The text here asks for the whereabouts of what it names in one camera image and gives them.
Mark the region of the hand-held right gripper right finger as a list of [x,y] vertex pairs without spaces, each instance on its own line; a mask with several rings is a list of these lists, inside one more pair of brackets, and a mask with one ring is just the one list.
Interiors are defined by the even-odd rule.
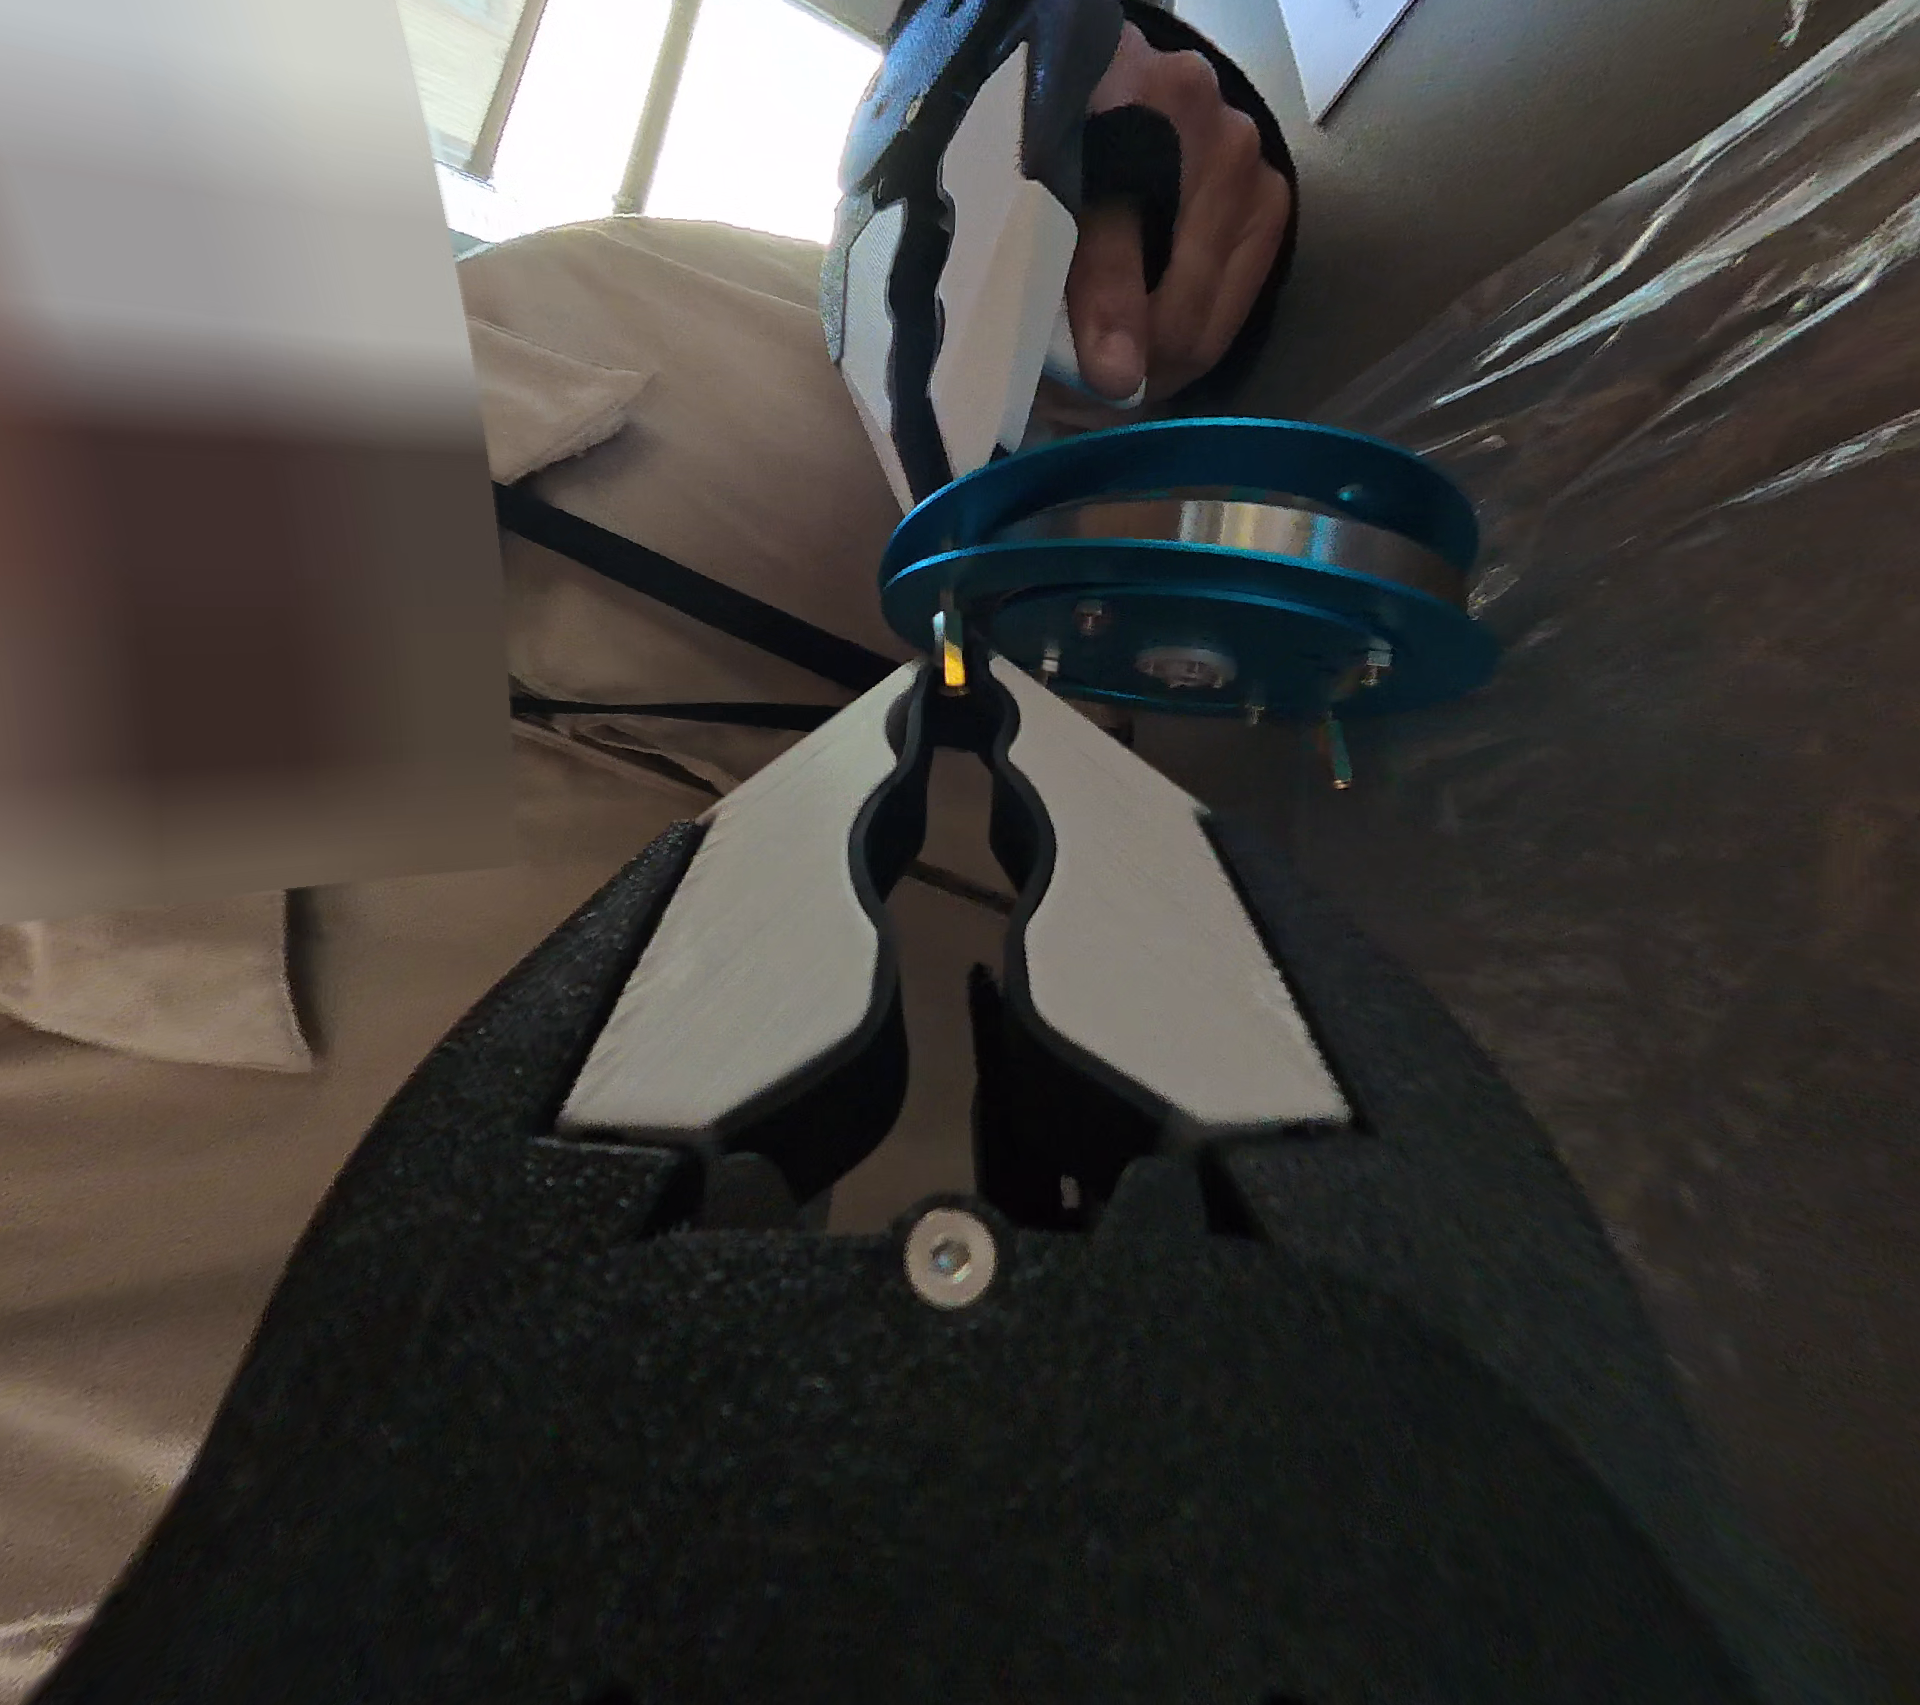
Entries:
[[991,846],[1016,888],[1016,1007],[1181,1140],[1349,1126],[1352,1108],[1205,804],[1010,661],[986,663]]

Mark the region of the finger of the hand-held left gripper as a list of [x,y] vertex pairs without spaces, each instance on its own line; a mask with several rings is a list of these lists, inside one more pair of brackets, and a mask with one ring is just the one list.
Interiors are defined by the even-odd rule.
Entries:
[[953,230],[928,399],[953,464],[1020,444],[1079,243],[1068,207],[1022,167],[1028,72],[1020,43],[975,94],[936,173]]
[[838,368],[900,512],[965,472],[965,400],[945,302],[948,193],[838,200],[820,310]]

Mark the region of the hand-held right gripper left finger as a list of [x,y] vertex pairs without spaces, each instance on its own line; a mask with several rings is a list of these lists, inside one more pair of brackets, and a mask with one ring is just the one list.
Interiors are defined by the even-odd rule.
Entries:
[[700,819],[560,1112],[565,1136],[723,1143],[789,1107],[883,1002],[880,902],[854,828],[900,774],[894,670]]

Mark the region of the blue metal turntable assembly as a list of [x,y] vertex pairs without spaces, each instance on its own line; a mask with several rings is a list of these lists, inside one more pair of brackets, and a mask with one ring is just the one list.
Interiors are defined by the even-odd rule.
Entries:
[[1435,463],[1358,432],[1188,418],[996,461],[909,512],[878,565],[893,632],[936,621],[1084,702],[1317,723],[1450,705],[1500,640],[1480,529]]

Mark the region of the grey desk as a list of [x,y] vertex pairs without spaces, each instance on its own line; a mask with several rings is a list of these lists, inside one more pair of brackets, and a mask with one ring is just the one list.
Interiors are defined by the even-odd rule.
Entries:
[[[1334,400],[1474,289],[1715,132],[1882,1],[1819,0],[1797,45],[1781,47],[1786,0],[1417,0],[1315,123],[1279,0],[1174,0],[1248,65],[1300,163],[1303,255],[1260,368],[1260,406],[1338,424]],[[1284,748],[1259,733],[1188,738],[1174,762],[1283,843],[1338,914],[1443,1000],[1299,856],[1299,800],[1347,799],[1358,783],[1338,796],[1309,742]]]

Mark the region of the person's left hand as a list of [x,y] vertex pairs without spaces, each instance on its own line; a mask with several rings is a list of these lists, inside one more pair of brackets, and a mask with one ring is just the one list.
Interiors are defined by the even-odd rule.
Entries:
[[1257,119],[1233,105],[1213,59],[1154,47],[1122,27],[1090,107],[1148,107],[1181,146],[1170,256],[1147,287],[1141,215],[1092,205],[1067,281],[1074,368],[1096,399],[1163,400],[1219,370],[1255,313],[1293,218],[1293,187],[1262,154]]

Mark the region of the person's beige jacket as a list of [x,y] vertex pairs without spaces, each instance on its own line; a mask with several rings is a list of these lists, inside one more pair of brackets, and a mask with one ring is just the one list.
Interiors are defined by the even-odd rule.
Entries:
[[[900,512],[817,310],[823,253],[610,218],[458,275],[493,474],[899,655]],[[181,1486],[328,1185],[458,1016],[663,828],[786,748],[714,721],[513,741],[500,868],[4,927],[4,1701]]]

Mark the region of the large framed window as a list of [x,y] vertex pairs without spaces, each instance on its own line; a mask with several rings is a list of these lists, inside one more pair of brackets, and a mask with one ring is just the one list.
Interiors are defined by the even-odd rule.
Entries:
[[797,0],[396,0],[454,256],[610,215],[823,243],[878,54]]

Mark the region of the large clear plastic bag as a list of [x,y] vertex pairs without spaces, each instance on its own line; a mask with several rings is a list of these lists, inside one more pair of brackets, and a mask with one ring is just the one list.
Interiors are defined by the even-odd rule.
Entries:
[[1917,1701],[1918,0],[1333,417],[1469,492],[1503,658],[1355,724],[1299,856],[1547,1123],[1752,1525]]

